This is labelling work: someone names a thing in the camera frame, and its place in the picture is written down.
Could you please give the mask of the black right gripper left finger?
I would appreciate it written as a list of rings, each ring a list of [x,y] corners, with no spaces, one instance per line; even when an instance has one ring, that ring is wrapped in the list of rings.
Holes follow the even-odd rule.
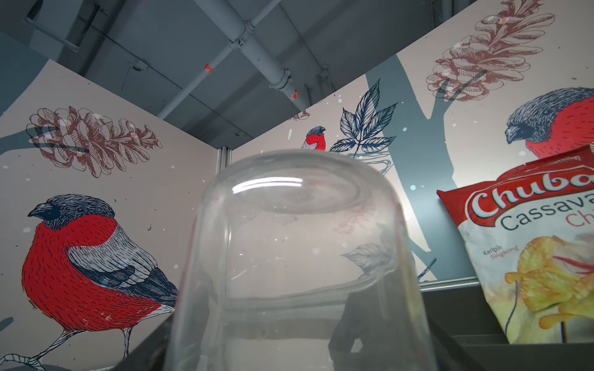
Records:
[[[119,362],[112,371],[162,371],[170,342],[173,315],[157,327],[137,348]]]

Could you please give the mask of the jar with beige lid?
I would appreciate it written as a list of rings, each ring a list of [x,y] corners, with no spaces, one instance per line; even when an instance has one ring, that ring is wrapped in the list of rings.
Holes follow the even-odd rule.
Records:
[[[402,205],[376,169],[292,150],[199,206],[167,370],[435,370]]]

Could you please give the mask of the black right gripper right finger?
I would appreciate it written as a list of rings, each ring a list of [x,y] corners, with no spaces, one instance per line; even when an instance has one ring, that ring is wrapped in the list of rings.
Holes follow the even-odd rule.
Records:
[[[428,317],[433,349],[436,354],[438,368],[441,371],[484,371],[467,351],[448,335],[439,324]]]

